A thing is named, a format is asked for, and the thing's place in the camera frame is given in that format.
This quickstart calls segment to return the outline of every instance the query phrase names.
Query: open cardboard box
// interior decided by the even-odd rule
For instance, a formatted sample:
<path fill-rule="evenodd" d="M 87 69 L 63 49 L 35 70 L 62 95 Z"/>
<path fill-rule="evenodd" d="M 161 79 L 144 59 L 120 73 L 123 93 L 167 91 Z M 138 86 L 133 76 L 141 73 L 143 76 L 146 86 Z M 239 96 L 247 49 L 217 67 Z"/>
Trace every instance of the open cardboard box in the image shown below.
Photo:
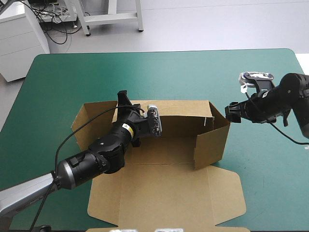
<path fill-rule="evenodd" d="M 229 122 L 209 101 L 132 103 L 140 103 L 143 109 L 157 105 L 163 135 L 141 139 L 140 147 L 126 152 L 124 168 L 93 180 L 88 214 L 118 228 L 88 232 L 248 231 L 215 227 L 246 211 L 237 173 L 209 166 L 222 159 Z M 72 129 L 116 105 L 117 101 L 84 104 Z M 76 133 L 81 150 L 105 135 L 116 115 L 110 111 Z"/>

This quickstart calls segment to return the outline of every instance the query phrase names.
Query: green table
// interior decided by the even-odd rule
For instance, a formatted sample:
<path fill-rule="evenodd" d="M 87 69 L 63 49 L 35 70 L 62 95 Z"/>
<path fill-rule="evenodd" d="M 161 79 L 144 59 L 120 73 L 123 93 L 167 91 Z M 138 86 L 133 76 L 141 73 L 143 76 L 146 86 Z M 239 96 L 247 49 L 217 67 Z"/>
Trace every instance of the green table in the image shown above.
<path fill-rule="evenodd" d="M 116 100 L 127 89 L 132 100 L 207 99 L 223 113 L 230 102 L 246 99 L 238 83 L 244 71 L 272 73 L 275 84 L 288 72 L 302 73 L 288 49 L 40 55 L 0 133 L 0 188 L 53 169 L 56 148 L 84 102 Z M 305 140 L 294 115 L 289 122 L 284 130 Z M 77 152 L 73 138 L 59 159 Z M 215 165 L 240 175 L 247 204 L 245 215 L 224 226 L 309 229 L 309 152 L 303 147 L 269 125 L 243 120 L 232 124 L 224 159 Z M 87 215 L 90 185 L 50 195 L 37 224 L 55 230 L 107 226 Z M 11 229 L 29 228 L 37 208 L 16 216 Z"/>

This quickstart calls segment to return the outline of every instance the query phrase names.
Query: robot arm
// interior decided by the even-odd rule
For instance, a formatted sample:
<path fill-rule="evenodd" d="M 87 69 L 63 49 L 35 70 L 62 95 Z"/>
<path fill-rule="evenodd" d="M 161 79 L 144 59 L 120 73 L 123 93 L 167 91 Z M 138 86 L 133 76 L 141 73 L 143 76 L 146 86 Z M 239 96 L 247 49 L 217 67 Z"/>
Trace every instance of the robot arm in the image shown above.
<path fill-rule="evenodd" d="M 293 109 L 300 129 L 309 138 L 309 76 L 289 73 L 278 86 L 272 83 L 269 73 L 243 72 L 239 81 L 242 89 L 255 87 L 250 100 L 232 102 L 225 108 L 226 118 L 231 122 L 241 122 L 241 118 L 253 123 L 276 122 L 283 117 L 284 126 L 288 126 L 287 117 Z"/>
<path fill-rule="evenodd" d="M 126 91 L 120 91 L 118 106 L 125 105 L 133 106 Z M 134 107 L 118 108 L 117 121 L 109 133 L 95 140 L 86 151 L 61 161 L 57 176 L 49 173 L 1 191 L 0 229 L 1 225 L 10 224 L 14 215 L 40 200 L 52 182 L 49 193 L 61 188 L 73 189 L 102 173 L 115 173 L 125 165 L 124 155 L 129 143 L 137 147 L 141 137 L 160 137 L 162 127 L 157 107 L 149 105 L 147 113 L 142 116 L 137 109 L 140 105 Z"/>

